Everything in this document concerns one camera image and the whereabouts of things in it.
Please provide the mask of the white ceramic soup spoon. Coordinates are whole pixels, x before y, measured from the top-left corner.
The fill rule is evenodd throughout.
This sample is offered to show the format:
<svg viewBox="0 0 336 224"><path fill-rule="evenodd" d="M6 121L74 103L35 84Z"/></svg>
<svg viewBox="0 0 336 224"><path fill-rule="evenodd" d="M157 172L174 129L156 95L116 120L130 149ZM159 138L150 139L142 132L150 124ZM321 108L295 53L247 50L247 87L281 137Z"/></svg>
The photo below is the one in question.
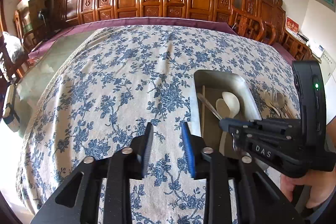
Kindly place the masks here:
<svg viewBox="0 0 336 224"><path fill-rule="evenodd" d="M230 113L225 115L224 117L234 118L235 116L237 116L240 111L240 102L236 95L231 92L222 92L222 98L230 111ZM224 156L236 158L232 142L233 137L229 133L223 132L220 141L220 151L223 153Z"/></svg>

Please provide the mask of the wooden side table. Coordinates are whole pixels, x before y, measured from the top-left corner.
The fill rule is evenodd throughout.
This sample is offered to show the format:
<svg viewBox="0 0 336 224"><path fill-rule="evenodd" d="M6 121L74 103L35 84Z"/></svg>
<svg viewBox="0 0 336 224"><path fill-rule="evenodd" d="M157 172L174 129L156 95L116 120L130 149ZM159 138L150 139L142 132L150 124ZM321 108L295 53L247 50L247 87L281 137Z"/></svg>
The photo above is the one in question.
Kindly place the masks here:
<svg viewBox="0 0 336 224"><path fill-rule="evenodd" d="M290 34L285 28L280 44L297 61L310 60L312 58L311 49Z"/></svg>

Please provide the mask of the white wall panel cover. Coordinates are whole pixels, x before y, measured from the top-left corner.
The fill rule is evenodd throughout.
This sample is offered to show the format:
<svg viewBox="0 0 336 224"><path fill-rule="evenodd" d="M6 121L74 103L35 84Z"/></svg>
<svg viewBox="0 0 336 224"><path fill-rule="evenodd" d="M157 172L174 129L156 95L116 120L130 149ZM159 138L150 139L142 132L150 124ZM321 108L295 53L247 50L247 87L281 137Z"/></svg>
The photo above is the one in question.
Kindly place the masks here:
<svg viewBox="0 0 336 224"><path fill-rule="evenodd" d="M332 76L333 71L335 70L335 60L331 57L331 55L324 50L321 56L320 63L323 83L326 84L329 78Z"/></svg>

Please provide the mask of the rectangular metal tray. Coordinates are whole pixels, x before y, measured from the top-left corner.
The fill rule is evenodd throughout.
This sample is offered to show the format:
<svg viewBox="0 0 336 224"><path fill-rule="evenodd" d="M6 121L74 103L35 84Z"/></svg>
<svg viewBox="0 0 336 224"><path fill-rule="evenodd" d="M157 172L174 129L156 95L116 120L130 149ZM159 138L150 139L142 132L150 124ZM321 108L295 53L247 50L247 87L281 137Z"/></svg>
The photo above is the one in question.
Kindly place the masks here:
<svg viewBox="0 0 336 224"><path fill-rule="evenodd" d="M261 116L245 79L235 73L198 70L190 93L191 133L222 155L237 159L233 137L219 127L219 118L197 97L201 94L221 118L260 120Z"/></svg>

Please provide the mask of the metal spoon with cutout handle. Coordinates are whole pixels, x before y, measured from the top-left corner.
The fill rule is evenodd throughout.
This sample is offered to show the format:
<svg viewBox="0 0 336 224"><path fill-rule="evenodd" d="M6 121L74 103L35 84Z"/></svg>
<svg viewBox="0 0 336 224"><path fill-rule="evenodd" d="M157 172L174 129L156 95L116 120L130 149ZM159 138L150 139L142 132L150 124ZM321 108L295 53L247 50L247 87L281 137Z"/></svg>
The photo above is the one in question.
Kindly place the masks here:
<svg viewBox="0 0 336 224"><path fill-rule="evenodd" d="M289 114L288 114L288 112L286 110L286 106L285 106L285 98L280 92L276 93L276 101L277 101L280 109L284 111L284 113L287 115L287 117L289 117Z"/></svg>

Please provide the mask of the dark wooden dining chair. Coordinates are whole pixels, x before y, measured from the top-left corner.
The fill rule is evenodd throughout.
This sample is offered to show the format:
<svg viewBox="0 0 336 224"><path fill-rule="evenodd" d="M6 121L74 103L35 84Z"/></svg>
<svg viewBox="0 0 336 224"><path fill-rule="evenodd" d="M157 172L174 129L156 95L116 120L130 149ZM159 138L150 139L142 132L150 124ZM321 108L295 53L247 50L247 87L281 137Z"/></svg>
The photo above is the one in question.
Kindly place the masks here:
<svg viewBox="0 0 336 224"><path fill-rule="evenodd" d="M8 32L1 32L1 73L5 80L16 84L28 69L28 55L21 41Z"/></svg>

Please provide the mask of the cream plastic fork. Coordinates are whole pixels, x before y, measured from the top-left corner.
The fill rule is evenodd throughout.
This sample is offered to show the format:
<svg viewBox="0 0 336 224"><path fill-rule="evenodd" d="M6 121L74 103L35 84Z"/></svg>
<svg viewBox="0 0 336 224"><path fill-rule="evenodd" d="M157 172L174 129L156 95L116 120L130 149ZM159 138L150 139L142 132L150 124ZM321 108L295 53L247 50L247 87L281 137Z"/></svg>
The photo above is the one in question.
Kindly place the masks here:
<svg viewBox="0 0 336 224"><path fill-rule="evenodd" d="M272 109L278 116L281 116L281 115L280 115L280 112L273 106L273 104L272 104L272 102L271 102L270 94L268 93L267 90L264 91L264 93L263 93L263 98L264 98L265 104L266 104L270 109Z"/></svg>

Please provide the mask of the beige box with black band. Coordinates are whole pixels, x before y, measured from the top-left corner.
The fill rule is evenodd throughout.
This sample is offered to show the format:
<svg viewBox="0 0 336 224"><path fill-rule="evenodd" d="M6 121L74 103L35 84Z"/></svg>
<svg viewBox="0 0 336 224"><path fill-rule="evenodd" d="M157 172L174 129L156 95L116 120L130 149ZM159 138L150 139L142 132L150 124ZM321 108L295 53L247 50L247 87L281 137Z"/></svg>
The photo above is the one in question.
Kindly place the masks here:
<svg viewBox="0 0 336 224"><path fill-rule="evenodd" d="M6 91L2 119L12 132L17 132L20 128L20 118L15 111L16 100L19 100L17 89L14 84L11 84Z"/></svg>

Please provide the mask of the stainless steel fork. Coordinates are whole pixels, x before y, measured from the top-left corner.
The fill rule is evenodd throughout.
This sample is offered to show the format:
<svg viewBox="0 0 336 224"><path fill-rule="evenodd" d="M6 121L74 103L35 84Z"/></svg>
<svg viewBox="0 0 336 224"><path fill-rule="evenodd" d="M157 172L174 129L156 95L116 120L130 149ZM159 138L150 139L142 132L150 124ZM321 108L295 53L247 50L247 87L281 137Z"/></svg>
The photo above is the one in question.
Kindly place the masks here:
<svg viewBox="0 0 336 224"><path fill-rule="evenodd" d="M274 106L274 108L277 110L278 114L280 117L282 117L281 115L281 110L280 110L280 107L278 105L278 102L277 102L277 99L276 99L276 93L275 93L275 90L272 89L272 92L271 92L271 104Z"/></svg>

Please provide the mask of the blue floral tablecloth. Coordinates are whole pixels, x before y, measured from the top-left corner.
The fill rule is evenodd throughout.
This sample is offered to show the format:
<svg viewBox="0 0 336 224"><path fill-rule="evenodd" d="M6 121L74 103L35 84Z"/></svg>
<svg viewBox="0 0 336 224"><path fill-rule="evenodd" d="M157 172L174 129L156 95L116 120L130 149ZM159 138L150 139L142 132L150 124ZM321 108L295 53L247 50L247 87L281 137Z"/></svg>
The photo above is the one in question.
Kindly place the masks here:
<svg viewBox="0 0 336 224"><path fill-rule="evenodd" d="M130 186L133 221L202 223L206 184L190 177L181 138L200 69L245 79L263 118L275 116L264 102L272 91L299 115L292 69L266 44L180 26L97 30L56 72L27 126L17 175L25 207L37 213L84 157L110 157L152 123L148 173Z"/></svg>

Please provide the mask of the stacked cardboard boxes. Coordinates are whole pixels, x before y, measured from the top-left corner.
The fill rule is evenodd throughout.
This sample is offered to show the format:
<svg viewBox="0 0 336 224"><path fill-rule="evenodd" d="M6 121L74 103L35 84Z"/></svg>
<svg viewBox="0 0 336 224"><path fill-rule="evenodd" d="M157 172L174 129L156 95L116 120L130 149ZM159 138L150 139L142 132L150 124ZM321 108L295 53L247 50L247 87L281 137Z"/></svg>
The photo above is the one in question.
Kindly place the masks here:
<svg viewBox="0 0 336 224"><path fill-rule="evenodd" d="M19 23L23 34L43 24L43 19L39 18L39 12L46 8L45 1L46 0L21 0L17 4Z"/></svg>

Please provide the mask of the purple sofa cushion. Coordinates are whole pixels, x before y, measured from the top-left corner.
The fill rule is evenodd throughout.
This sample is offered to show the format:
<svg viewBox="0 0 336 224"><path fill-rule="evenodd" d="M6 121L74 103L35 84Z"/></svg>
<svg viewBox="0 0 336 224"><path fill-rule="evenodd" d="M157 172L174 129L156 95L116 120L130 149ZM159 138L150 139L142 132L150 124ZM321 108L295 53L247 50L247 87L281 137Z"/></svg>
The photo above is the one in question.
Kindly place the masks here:
<svg viewBox="0 0 336 224"><path fill-rule="evenodd" d="M162 26L180 26L202 28L236 35L234 30L225 22L212 22L195 19L182 18L159 18L159 17L141 17L141 18L122 18L108 19L103 21L84 23L73 27L65 28L59 31L52 38L44 42L36 50L28 54L29 59L39 59L47 53L52 45L62 37L81 34L88 31L95 31L100 28L121 27L121 26L137 26L137 25L162 25Z"/></svg>

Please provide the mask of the red gift box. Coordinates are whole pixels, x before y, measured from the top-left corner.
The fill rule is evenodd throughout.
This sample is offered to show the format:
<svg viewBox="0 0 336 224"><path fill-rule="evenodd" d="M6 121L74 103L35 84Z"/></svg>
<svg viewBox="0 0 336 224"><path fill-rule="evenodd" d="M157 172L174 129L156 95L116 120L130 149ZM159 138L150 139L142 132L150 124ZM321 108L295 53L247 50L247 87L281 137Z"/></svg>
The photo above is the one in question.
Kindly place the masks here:
<svg viewBox="0 0 336 224"><path fill-rule="evenodd" d="M289 16L286 17L285 28L293 34L297 34L299 30L299 24L291 19Z"/></svg>

